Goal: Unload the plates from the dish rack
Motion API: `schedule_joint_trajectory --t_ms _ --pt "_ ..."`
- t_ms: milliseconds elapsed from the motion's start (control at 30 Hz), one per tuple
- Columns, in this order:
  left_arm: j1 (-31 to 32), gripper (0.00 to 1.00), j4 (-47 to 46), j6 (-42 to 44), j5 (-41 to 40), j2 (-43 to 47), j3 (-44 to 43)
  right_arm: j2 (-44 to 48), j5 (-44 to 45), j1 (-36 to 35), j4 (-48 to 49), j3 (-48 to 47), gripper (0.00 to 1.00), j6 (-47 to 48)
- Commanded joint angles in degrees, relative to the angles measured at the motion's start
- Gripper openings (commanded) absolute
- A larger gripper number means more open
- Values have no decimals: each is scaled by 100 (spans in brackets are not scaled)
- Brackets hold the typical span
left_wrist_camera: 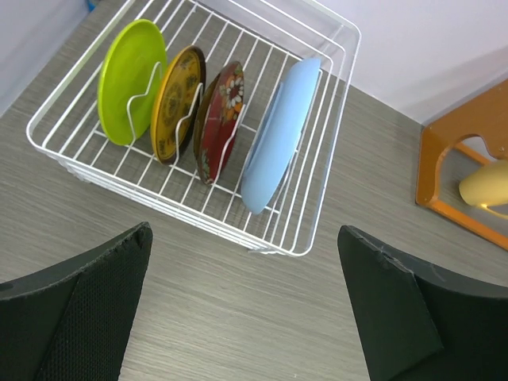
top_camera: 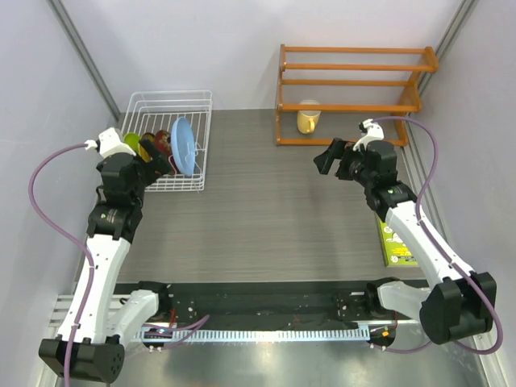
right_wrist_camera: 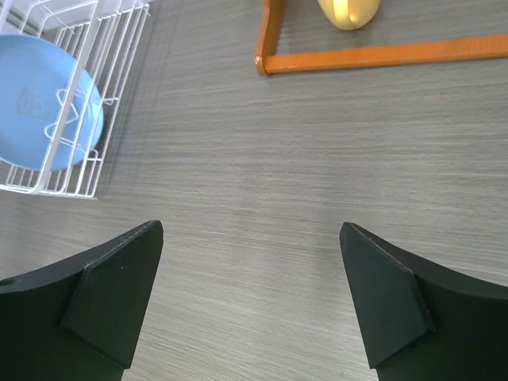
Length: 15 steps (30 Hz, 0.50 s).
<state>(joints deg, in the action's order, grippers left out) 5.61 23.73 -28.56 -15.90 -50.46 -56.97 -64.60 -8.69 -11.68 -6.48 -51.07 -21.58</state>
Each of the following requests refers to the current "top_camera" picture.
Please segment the red floral plate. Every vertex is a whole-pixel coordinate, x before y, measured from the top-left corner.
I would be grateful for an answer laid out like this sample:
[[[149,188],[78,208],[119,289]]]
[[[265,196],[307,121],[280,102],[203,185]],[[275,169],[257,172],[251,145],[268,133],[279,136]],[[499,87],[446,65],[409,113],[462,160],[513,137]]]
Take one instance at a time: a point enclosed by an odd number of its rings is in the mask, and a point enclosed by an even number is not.
[[[169,164],[171,165],[170,175],[175,175],[177,173],[177,166],[173,159],[172,145],[171,145],[171,135],[169,132],[164,130],[159,130],[154,137],[154,144],[156,148],[165,155]]]

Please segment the lime green plate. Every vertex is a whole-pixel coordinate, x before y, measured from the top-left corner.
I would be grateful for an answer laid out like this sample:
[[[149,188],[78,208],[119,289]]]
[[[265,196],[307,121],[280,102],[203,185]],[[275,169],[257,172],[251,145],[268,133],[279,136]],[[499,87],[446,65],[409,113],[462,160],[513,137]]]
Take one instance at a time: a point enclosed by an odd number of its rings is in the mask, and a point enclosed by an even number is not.
[[[140,136],[134,132],[126,133],[123,137],[124,143],[127,144],[137,155],[139,155],[140,140]]]

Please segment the light blue plate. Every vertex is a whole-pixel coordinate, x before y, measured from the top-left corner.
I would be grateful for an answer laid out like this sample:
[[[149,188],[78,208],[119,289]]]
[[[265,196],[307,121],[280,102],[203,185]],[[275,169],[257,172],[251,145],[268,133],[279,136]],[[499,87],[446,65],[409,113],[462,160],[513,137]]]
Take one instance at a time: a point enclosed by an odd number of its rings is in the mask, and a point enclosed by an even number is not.
[[[177,171],[192,177],[196,160],[196,141],[189,121],[180,117],[173,123],[171,130],[171,149],[173,163]]]

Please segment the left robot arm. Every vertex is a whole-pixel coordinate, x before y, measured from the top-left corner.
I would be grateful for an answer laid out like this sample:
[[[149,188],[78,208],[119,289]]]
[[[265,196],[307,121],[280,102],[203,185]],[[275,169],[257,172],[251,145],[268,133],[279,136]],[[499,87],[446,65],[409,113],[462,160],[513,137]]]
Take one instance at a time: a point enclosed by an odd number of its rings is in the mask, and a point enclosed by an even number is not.
[[[84,252],[85,262],[56,337],[43,339],[39,348],[40,359],[66,386],[72,380],[114,382],[133,337],[149,319],[164,321],[172,310],[168,285],[142,281],[122,307],[109,314],[119,270],[143,217],[144,191],[169,172],[168,161],[149,141],[144,147],[154,157],[151,162],[119,138],[101,135],[82,146],[101,155],[97,170],[102,183],[96,188],[98,201],[88,217],[86,240],[59,230]]]

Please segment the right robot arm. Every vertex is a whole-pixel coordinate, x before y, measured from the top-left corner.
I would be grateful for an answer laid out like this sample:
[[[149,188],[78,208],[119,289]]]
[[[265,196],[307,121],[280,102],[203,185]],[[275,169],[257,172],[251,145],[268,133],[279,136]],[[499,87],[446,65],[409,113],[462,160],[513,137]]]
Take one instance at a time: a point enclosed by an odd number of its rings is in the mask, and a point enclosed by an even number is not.
[[[367,314],[383,318],[392,310],[413,318],[435,344],[492,329],[501,339],[503,330],[494,310],[496,281],[461,260],[433,228],[414,192],[397,178],[393,145],[375,140],[364,146],[334,139],[314,164],[327,175],[335,161],[339,163],[336,177],[363,187],[368,207],[409,248],[430,287],[425,291],[402,281],[379,281],[364,298]]]

